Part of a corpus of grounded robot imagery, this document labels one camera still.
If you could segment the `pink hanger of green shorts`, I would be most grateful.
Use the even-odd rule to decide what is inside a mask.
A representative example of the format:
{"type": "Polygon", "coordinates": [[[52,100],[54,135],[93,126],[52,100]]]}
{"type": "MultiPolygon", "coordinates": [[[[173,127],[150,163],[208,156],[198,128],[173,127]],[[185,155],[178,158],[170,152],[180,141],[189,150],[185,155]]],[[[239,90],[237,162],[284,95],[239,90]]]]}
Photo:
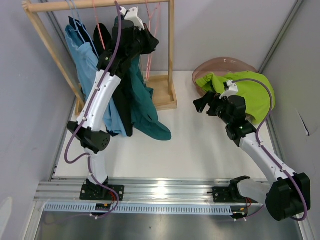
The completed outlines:
{"type": "MultiPolygon", "coordinates": [[[[148,27],[147,27],[148,37],[150,40],[150,46],[154,50],[155,49],[155,46],[154,46],[155,37],[157,36],[157,31],[158,31],[158,26],[159,26],[159,21],[160,21],[159,17],[160,17],[160,13],[161,13],[161,4],[158,3],[153,10],[150,10],[149,1],[146,0],[145,6],[146,6],[146,11],[147,11],[147,16],[148,16],[148,27]],[[155,26],[154,34],[152,34],[151,26],[152,26],[152,21],[153,21],[153,18],[154,18],[154,15],[156,12],[158,12],[157,19],[156,19],[156,26],[155,26]]],[[[152,53],[149,53],[147,56],[146,75],[145,75],[147,82],[149,82],[149,80],[150,80],[152,59],[153,59],[152,53]]]]}

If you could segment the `lime green shorts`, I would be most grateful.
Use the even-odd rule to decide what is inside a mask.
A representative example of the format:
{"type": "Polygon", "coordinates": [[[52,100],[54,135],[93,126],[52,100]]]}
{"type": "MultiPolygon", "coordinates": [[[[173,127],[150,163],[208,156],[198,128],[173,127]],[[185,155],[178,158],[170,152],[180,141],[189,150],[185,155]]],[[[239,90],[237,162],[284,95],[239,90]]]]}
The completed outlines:
{"type": "Polygon", "coordinates": [[[209,72],[196,78],[195,83],[205,92],[214,90],[222,94],[225,91],[224,82],[228,80],[237,81],[237,95],[245,99],[246,114],[251,116],[253,124],[260,124],[276,104],[275,92],[269,80],[253,71],[229,72],[222,76],[209,72]]]}

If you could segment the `teal shorts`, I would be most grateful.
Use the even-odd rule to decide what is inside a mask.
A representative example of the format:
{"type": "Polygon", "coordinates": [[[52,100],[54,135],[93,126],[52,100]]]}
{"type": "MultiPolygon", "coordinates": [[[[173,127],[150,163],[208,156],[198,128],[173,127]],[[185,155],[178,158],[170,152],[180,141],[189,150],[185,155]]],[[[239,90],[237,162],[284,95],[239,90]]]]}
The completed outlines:
{"type": "Polygon", "coordinates": [[[171,131],[159,121],[156,107],[152,97],[154,89],[147,87],[144,83],[142,71],[139,67],[140,54],[132,52],[134,40],[134,23],[125,20],[122,16],[114,21],[112,36],[119,43],[115,60],[110,72],[122,81],[126,74],[131,80],[131,123],[134,128],[158,141],[169,141],[172,139],[171,131]]]}

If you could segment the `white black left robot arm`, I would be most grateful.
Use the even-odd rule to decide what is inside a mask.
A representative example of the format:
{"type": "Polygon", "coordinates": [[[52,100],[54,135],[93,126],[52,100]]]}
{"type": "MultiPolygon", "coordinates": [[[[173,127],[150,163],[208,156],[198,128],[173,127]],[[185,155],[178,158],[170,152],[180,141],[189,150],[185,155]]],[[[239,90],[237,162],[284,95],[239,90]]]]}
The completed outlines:
{"type": "Polygon", "coordinates": [[[77,139],[84,149],[82,155],[87,157],[89,170],[87,182],[93,185],[90,192],[97,200],[105,199],[111,190],[103,155],[111,136],[101,130],[104,114],[133,60],[152,53],[159,44],[148,29],[136,26],[131,20],[119,19],[112,33],[116,41],[110,43],[109,49],[100,56],[83,113],[76,121],[67,124],[67,129],[72,133],[71,139],[77,139]]]}

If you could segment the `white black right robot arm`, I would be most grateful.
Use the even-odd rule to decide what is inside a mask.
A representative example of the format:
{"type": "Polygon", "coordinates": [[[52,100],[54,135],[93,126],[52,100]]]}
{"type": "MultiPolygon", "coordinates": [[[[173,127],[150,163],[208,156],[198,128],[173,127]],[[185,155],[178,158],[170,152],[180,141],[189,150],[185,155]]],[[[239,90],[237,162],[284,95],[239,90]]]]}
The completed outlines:
{"type": "Polygon", "coordinates": [[[305,173],[296,173],[259,140],[258,130],[246,119],[246,101],[238,95],[229,97],[209,91],[193,101],[198,113],[206,106],[208,116],[225,124],[226,134],[263,172],[269,185],[241,176],[230,181],[228,196],[234,202],[249,198],[263,204],[276,221],[291,218],[304,221],[311,208],[311,181],[305,173]]]}

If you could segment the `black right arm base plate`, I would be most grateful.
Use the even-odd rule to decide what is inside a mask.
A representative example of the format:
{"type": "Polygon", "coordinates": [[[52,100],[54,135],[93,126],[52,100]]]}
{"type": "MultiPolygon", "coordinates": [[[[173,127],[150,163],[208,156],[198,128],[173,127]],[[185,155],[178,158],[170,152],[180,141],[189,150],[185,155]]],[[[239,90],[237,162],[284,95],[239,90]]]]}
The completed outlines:
{"type": "Polygon", "coordinates": [[[230,190],[228,186],[215,186],[212,187],[210,191],[206,192],[208,195],[212,196],[214,203],[257,203],[254,200],[248,200],[245,197],[237,196],[235,191],[230,190]]]}

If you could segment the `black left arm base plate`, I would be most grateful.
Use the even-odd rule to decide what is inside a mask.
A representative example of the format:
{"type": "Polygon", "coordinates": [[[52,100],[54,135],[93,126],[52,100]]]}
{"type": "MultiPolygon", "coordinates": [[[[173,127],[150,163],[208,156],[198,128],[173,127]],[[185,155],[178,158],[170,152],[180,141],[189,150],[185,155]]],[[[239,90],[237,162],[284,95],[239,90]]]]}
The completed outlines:
{"type": "MultiPolygon", "coordinates": [[[[119,200],[122,201],[125,193],[125,186],[109,185],[108,181],[109,180],[107,179],[103,185],[114,190],[118,194],[119,200]]],[[[86,179],[81,187],[79,199],[90,201],[116,201],[117,197],[112,191],[86,179]]]]}

